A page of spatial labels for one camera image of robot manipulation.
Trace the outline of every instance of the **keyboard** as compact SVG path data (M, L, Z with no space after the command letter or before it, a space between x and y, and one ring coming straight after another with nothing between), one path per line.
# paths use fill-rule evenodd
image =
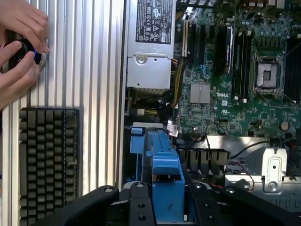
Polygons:
M20 111L20 225L29 226L78 197L79 112Z

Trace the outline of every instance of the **metal plate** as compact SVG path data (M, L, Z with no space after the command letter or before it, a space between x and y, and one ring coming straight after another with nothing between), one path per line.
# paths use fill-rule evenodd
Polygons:
M122 142L124 1L30 0L49 16L49 59L29 94L3 111L2 225L19 222L19 110L80 109L81 193L113 185Z

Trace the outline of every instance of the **aluminum panel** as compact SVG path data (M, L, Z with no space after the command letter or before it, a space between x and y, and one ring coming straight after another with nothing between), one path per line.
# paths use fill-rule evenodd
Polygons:
M50 53L28 95L3 111L2 225L19 223L19 110L75 107L81 116L82 187L86 194L121 178L125 82L121 0L29 0L49 16Z

